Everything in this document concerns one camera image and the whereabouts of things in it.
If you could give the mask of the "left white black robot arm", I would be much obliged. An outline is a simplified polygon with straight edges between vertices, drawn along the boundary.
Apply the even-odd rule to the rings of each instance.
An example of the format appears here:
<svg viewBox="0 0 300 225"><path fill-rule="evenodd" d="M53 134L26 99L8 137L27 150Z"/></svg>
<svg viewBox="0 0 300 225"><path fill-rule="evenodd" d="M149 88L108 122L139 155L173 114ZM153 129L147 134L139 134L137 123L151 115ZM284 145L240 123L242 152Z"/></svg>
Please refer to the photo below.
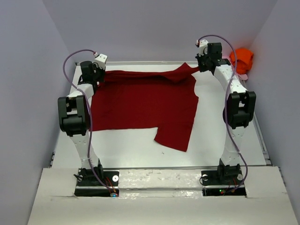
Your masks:
<svg viewBox="0 0 300 225"><path fill-rule="evenodd" d="M74 176L80 187L103 186L104 171L91 144L92 119L89 100L103 81L105 71L96 63L80 63L81 76L71 94L58 98L59 125L74 143L81 161L81 168Z"/></svg>

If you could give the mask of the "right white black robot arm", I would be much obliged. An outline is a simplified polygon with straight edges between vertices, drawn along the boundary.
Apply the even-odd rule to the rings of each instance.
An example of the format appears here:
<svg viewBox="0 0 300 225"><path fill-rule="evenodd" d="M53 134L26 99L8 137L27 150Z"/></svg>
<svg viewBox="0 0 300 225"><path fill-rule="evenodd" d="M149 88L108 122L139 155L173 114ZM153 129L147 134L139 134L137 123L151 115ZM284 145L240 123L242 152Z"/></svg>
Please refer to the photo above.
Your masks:
<svg viewBox="0 0 300 225"><path fill-rule="evenodd" d="M253 120L256 94L248 91L233 71L228 59L222 57L221 43L198 41L196 56L200 72L209 71L219 81L225 91L223 120L226 126L225 146L216 170L202 171L200 183L203 186L221 186L234 181L243 183L240 164L245 162L241 155L242 138Z"/></svg>

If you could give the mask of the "dark red t shirt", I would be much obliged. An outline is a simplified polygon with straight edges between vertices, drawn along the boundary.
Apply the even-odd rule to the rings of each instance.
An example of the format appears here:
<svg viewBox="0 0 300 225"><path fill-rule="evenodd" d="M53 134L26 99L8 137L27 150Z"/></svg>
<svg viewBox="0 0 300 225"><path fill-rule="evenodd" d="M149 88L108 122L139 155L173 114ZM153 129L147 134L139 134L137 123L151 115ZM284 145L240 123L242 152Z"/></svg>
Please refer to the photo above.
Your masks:
<svg viewBox="0 0 300 225"><path fill-rule="evenodd" d="M198 105L197 67L165 72L112 70L91 100L92 130L157 128L154 141L186 152Z"/></svg>

